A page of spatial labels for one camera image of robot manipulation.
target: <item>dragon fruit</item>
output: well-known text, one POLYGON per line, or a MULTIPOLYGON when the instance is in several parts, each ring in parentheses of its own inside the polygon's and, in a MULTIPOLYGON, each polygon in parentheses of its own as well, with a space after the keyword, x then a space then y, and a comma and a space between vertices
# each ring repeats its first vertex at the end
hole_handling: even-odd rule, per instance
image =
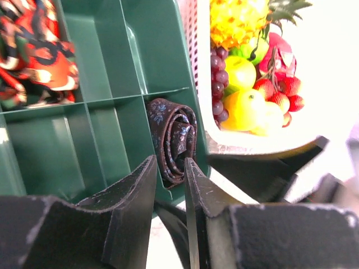
POLYGON ((268 64, 272 58, 274 48, 277 48, 274 74, 278 82, 286 77, 294 77, 297 68, 296 57, 292 53, 291 46, 276 33, 269 33, 269 49, 264 59, 258 65, 260 74, 263 76, 268 73, 268 64))

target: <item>necktie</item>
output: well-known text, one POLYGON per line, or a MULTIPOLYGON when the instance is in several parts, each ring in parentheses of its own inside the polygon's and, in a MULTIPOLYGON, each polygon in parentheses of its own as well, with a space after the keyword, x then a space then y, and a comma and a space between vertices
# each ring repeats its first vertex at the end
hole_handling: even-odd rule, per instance
POLYGON ((146 108, 164 186, 172 188, 183 182, 185 158, 195 157, 196 115, 190 107, 162 98, 146 108))

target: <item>grape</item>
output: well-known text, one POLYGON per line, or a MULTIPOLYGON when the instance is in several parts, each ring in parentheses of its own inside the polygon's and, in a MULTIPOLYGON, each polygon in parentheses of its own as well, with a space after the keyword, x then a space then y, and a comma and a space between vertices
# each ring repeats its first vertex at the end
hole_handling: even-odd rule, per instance
POLYGON ((228 81, 228 73, 225 70, 220 70, 214 75, 214 80, 225 84, 228 81))
POLYGON ((224 86, 222 83, 220 82, 213 82, 212 83, 212 96, 213 98, 220 100, 223 97, 223 90, 224 90, 224 86))
POLYGON ((225 61, 222 61, 221 65, 219 66, 219 70, 225 70, 225 61))
POLYGON ((220 114, 218 114, 217 116, 217 120, 219 122, 224 122, 228 119, 229 114, 228 114, 228 110, 227 109, 223 109, 222 112, 220 114))
POLYGON ((215 51, 215 49, 211 49, 211 56, 215 56, 217 55, 217 52, 215 51))
POLYGON ((220 128, 220 124, 219 124, 218 120, 214 119, 214 123, 215 123, 215 125, 217 125, 218 128, 220 128))
POLYGON ((218 56, 211 56, 211 69, 218 71, 222 65, 222 60, 218 56))
POLYGON ((216 53, 222 60, 225 60, 228 57, 228 51, 224 47, 216 48, 216 53))
POLYGON ((213 115, 219 115, 223 111, 223 103, 221 101, 215 101, 212 103, 213 115))

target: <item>yellow lemon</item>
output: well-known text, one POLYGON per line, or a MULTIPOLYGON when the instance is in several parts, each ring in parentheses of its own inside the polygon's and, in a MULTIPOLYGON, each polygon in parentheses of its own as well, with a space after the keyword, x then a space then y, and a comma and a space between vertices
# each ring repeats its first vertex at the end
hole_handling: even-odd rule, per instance
POLYGON ((270 136, 282 129, 284 116, 279 105, 272 102, 265 102, 266 112, 260 123, 251 130, 251 133, 258 136, 270 136))
POLYGON ((256 90, 237 91, 223 100, 229 117, 221 126, 231 131, 249 131, 256 127, 266 112, 265 100, 256 90))

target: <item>organizer compartment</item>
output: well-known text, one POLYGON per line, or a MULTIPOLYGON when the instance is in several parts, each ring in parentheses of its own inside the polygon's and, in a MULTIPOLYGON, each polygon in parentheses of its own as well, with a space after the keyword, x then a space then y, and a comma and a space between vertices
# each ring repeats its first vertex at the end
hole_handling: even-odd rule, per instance
MULTIPOLYGON (((141 96, 88 103, 100 161, 110 185, 155 154, 141 96)), ((171 200, 158 170, 156 196, 171 200)))
POLYGON ((85 101, 140 95, 119 0, 61 0, 85 101))
MULTIPOLYGON (((148 94, 144 96, 145 102, 150 102, 156 98, 167 99, 171 102, 184 104, 192 108, 196 114, 198 129, 197 129, 197 147, 196 147, 196 162, 204 174, 210 174, 210 166, 206 162, 207 144, 204 129, 202 126, 202 117, 198 109, 195 92, 192 88, 182 88, 158 94, 148 94)), ((170 189, 172 200, 174 203, 179 203, 183 200, 184 184, 170 189)))
POLYGON ((0 195, 26 195, 3 115, 0 115, 0 173, 0 195))
MULTIPOLYGON (((0 194, 54 194, 77 202, 118 181, 155 154, 145 102, 157 97, 195 111, 197 160, 209 176, 176 1, 54 4, 61 39, 76 48, 77 103, 0 112, 0 194)), ((158 169, 157 199, 179 203, 183 188, 165 189, 158 169)))
POLYGON ((122 0, 130 37, 142 61, 148 93, 189 87, 191 66, 177 2, 169 0, 122 0))
POLYGON ((77 201, 107 186, 84 104, 21 110, 4 118, 27 194, 77 201))

